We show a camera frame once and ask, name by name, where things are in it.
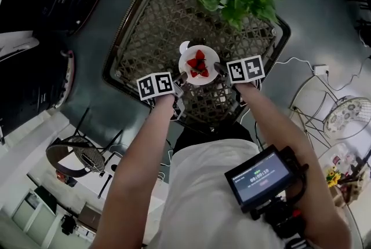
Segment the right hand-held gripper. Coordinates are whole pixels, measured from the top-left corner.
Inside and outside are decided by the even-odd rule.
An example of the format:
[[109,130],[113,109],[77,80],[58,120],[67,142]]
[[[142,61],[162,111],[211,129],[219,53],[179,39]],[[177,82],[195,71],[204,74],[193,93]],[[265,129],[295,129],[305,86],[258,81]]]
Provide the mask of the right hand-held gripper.
[[265,78],[261,55],[230,61],[227,66],[215,62],[214,69],[221,76],[229,75],[232,85],[254,82]]

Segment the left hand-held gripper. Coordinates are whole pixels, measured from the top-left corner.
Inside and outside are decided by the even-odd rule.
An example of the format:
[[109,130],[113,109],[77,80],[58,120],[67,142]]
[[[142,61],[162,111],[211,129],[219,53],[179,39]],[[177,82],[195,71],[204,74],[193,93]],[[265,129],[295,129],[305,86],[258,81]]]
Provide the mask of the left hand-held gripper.
[[151,108],[155,106],[155,98],[171,94],[174,96],[173,116],[171,121],[178,121],[185,111],[183,103],[183,90],[188,74],[181,72],[174,80],[170,72],[156,72],[137,80],[137,89],[140,100],[146,102]]

